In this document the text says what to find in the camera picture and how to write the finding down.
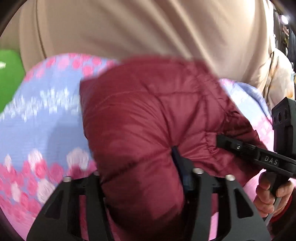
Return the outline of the person's right hand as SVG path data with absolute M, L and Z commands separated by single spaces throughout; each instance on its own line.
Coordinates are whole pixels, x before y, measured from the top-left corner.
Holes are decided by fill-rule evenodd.
M 288 206 L 288 202 L 294 190 L 294 184 L 291 181 L 281 185 L 276 191 L 276 197 L 281 198 L 281 201 L 278 207 L 275 208 L 275 197 L 270 192 L 270 187 L 271 183 L 267 178 L 267 173 L 261 173 L 256 188 L 254 205 L 262 218 L 266 218 L 270 214 L 273 214 L 273 216 L 280 215 Z

